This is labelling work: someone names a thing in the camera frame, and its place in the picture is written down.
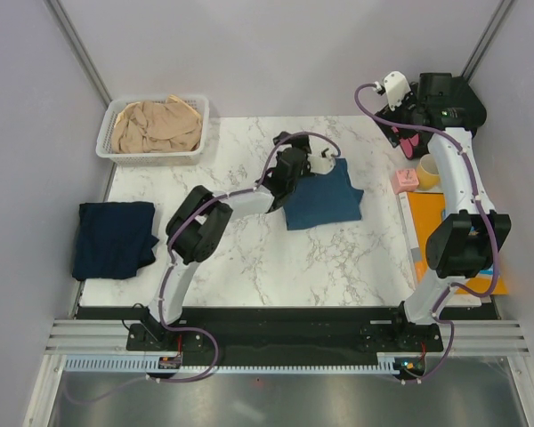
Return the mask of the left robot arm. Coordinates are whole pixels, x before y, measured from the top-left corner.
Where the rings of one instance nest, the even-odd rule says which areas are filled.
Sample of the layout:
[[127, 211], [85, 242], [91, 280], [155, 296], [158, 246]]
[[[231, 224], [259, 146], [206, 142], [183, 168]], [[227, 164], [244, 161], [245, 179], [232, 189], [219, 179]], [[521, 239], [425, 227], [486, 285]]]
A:
[[312, 153], [306, 133], [281, 133], [273, 151], [276, 165], [266, 166], [249, 189], [215, 194], [197, 186], [184, 199], [166, 225], [169, 263], [157, 293], [139, 324], [131, 325], [128, 350], [168, 350], [177, 340], [174, 322], [198, 267], [217, 249], [228, 223], [254, 214], [280, 209], [295, 192], [297, 183], [311, 172]]

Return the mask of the orange folder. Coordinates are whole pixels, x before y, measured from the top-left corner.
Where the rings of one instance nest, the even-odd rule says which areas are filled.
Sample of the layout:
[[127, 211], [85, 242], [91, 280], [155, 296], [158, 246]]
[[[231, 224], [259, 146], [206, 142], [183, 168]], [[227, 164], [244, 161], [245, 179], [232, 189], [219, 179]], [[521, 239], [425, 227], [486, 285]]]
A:
[[426, 241], [445, 216], [444, 196], [441, 193], [402, 192], [398, 200], [418, 285], [427, 271]]

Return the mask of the blue t shirt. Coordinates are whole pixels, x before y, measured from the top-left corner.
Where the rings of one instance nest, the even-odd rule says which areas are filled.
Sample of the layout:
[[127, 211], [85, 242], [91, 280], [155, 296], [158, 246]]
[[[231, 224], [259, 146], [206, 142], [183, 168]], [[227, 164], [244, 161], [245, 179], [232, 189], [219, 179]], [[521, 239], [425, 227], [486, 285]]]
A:
[[298, 182], [283, 206], [287, 230], [361, 221], [363, 195], [363, 189], [352, 186], [347, 161], [339, 158], [330, 173], [314, 174]]

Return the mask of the blue treehouse book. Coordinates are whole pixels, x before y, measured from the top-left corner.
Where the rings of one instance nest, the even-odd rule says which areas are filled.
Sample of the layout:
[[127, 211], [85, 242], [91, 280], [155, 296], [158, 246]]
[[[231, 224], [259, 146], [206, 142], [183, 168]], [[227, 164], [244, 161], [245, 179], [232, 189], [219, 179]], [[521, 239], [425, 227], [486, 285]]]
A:
[[478, 273], [479, 276], [492, 276], [493, 275], [493, 266], [488, 267], [487, 269], [480, 270]]

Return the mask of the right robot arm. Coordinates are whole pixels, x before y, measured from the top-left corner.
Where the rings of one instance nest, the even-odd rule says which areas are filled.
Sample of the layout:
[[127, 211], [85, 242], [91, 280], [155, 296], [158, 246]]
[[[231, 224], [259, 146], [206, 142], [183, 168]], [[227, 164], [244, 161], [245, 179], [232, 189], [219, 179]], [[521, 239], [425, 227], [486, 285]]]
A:
[[439, 316], [457, 290], [477, 298], [493, 294], [499, 251], [512, 223], [497, 212], [482, 185], [472, 142], [487, 111], [463, 77], [423, 73], [412, 85], [392, 71], [373, 86], [387, 99], [375, 121], [397, 131], [399, 139], [413, 133], [425, 144], [445, 199], [445, 216], [426, 241], [426, 273], [389, 330], [396, 348], [410, 350], [423, 339], [438, 338]]

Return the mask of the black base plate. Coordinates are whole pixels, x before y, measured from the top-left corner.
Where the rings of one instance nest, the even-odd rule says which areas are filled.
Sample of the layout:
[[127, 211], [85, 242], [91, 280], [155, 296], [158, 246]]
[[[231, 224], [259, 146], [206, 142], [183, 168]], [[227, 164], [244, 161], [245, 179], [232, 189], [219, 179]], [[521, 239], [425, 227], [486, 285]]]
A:
[[410, 324], [397, 308], [186, 308], [168, 350], [209, 364], [368, 364], [380, 353], [440, 352], [437, 325]]

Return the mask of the yellow mug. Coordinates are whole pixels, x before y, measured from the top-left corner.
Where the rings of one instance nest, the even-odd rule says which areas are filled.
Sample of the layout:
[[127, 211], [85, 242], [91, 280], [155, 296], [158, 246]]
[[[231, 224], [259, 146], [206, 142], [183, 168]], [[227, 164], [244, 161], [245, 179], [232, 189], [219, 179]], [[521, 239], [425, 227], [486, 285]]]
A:
[[432, 154], [427, 154], [420, 158], [416, 173], [419, 190], [432, 189], [440, 182], [439, 171]]

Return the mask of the pink cube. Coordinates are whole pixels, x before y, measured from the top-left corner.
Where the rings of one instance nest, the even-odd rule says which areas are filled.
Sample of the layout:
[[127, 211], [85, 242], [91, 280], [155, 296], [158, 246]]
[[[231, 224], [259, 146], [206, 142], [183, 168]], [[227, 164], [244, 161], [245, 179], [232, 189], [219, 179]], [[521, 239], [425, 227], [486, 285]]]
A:
[[414, 168], [397, 170], [391, 178], [392, 190], [394, 194], [402, 192], [413, 192], [419, 186], [417, 171]]

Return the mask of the white plastic basket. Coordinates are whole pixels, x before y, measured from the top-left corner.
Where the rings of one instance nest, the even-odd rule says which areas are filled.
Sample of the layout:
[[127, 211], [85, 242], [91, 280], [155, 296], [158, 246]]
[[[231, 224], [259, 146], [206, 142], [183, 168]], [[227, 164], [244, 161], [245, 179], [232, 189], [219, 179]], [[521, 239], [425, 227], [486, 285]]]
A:
[[199, 94], [113, 100], [96, 154], [122, 166], [195, 165], [206, 147], [209, 100]]

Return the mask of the black pink drawer unit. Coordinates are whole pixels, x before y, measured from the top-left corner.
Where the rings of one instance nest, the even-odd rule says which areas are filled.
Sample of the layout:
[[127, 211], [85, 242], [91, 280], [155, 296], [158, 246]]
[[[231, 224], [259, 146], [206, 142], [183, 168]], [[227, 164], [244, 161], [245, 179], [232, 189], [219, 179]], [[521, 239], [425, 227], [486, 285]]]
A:
[[412, 125], [446, 130], [462, 127], [472, 134], [484, 125], [487, 111], [463, 77], [450, 73], [422, 73], [410, 84], [417, 96]]

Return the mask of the aluminium rail frame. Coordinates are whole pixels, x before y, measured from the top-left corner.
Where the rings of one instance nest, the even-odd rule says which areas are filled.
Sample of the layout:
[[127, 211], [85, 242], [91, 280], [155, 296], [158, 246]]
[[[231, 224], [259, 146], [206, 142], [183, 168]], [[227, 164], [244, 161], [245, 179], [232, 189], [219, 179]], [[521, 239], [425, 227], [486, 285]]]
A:
[[[530, 426], [534, 426], [534, 366], [521, 324], [510, 319], [441, 320], [443, 349], [428, 354], [449, 358], [502, 358], [513, 370], [513, 382], [521, 401], [522, 411]], [[38, 377], [32, 391], [26, 426], [46, 426], [51, 419], [63, 365], [70, 355], [157, 355], [169, 351], [128, 350], [129, 333], [115, 319], [68, 319], [53, 323], [47, 340]], [[403, 359], [417, 353], [380, 353]]]

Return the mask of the folded navy t shirt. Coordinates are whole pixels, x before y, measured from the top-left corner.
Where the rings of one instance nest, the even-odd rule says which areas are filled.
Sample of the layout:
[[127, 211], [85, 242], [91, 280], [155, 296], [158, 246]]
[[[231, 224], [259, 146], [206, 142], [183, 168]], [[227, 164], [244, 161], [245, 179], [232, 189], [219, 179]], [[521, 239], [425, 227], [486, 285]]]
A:
[[124, 280], [153, 264], [155, 212], [145, 201], [80, 205], [72, 277]]

